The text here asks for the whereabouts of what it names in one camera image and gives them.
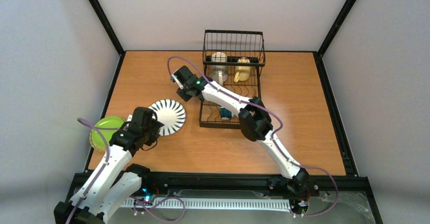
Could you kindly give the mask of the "white mug coral pattern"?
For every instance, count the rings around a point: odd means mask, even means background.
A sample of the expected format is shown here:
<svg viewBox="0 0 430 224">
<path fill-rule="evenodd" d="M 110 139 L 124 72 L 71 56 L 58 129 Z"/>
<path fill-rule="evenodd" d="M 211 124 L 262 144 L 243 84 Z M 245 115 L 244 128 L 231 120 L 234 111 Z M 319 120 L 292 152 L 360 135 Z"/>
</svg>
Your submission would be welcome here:
<svg viewBox="0 0 430 224">
<path fill-rule="evenodd" d="M 227 62 L 227 55 L 223 52 L 215 52 L 211 55 L 211 62 L 216 63 L 216 65 L 212 65 L 212 78 L 216 81 L 220 86 L 224 84 L 227 80 L 227 66 L 219 65 L 219 63 Z"/>
</svg>

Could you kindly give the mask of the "white blue striped plate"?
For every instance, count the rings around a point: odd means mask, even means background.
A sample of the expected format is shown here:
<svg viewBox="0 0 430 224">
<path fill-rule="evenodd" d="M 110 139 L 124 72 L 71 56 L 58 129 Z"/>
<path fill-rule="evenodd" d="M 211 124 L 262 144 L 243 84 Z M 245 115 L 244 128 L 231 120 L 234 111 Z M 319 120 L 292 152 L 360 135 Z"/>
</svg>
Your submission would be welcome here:
<svg viewBox="0 0 430 224">
<path fill-rule="evenodd" d="M 160 136 L 169 136 L 177 133 L 186 122 L 184 106 L 173 99 L 161 99 L 149 106 L 157 116 L 157 121 L 163 126 L 159 129 Z"/>
</svg>

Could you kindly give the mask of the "white bowl dark outside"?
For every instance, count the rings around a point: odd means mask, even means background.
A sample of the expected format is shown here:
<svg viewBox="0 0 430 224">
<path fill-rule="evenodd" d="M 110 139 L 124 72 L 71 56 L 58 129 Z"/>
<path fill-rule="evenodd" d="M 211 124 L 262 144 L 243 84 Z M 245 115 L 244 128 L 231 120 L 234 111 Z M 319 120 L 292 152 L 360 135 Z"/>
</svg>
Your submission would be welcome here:
<svg viewBox="0 0 430 224">
<path fill-rule="evenodd" d="M 233 119 L 234 115 L 225 107 L 220 106 L 220 117 L 222 121 L 228 121 Z"/>
</svg>

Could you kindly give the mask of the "black wire dish rack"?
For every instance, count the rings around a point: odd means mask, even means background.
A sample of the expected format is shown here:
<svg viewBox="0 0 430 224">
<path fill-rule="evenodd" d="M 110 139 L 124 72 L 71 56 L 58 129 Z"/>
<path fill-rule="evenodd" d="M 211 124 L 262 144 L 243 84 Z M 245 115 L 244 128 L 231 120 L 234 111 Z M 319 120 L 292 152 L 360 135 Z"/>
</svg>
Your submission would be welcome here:
<svg viewBox="0 0 430 224">
<path fill-rule="evenodd" d="M 243 97 L 259 97 L 266 64 L 263 32 L 205 30 L 202 64 L 205 75 L 225 89 Z"/>
</svg>

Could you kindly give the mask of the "yellow mug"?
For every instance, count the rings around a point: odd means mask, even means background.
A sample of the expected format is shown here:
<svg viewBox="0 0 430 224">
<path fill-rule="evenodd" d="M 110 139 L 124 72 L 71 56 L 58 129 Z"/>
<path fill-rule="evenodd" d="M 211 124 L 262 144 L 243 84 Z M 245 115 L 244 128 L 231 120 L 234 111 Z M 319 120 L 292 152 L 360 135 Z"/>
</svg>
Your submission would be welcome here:
<svg viewBox="0 0 430 224">
<path fill-rule="evenodd" d="M 247 64 L 250 64 L 250 60 L 246 57 L 241 57 L 237 61 L 240 64 L 246 64 L 246 66 L 236 66 L 235 67 L 235 76 L 234 76 L 234 82 L 243 82 L 247 81 L 250 76 L 250 70 L 251 66 L 248 66 Z"/>
</svg>

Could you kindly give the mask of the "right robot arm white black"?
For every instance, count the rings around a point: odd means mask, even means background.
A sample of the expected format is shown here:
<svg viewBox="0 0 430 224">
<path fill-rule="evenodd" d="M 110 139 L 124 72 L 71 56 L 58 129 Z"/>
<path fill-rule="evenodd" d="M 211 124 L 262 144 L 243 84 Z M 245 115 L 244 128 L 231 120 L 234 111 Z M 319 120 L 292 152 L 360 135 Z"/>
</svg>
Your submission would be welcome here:
<svg viewBox="0 0 430 224">
<path fill-rule="evenodd" d="M 184 101 L 197 97 L 201 101 L 214 102 L 238 117 L 242 135 L 259 143 L 271 156 L 281 175 L 287 178 L 287 189 L 295 194 L 306 190 L 308 172 L 280 142 L 273 129 L 270 111 L 259 97 L 235 94 L 205 76 L 197 77 L 187 66 L 172 72 L 170 78 L 178 84 L 177 93 Z"/>
</svg>

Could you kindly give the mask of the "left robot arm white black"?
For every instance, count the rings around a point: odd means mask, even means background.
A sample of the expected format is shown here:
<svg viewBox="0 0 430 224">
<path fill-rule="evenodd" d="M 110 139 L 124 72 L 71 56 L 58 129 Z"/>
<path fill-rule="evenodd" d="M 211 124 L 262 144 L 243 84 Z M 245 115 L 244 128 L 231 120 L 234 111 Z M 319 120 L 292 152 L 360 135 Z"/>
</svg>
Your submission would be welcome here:
<svg viewBox="0 0 430 224">
<path fill-rule="evenodd" d="M 114 128 L 110 141 L 102 137 L 102 160 L 68 201 L 56 205 L 55 222 L 108 223 L 122 203 L 146 184 L 150 170 L 127 164 L 144 145 L 157 141 L 162 126 L 153 109 L 137 107 L 130 121 Z"/>
</svg>

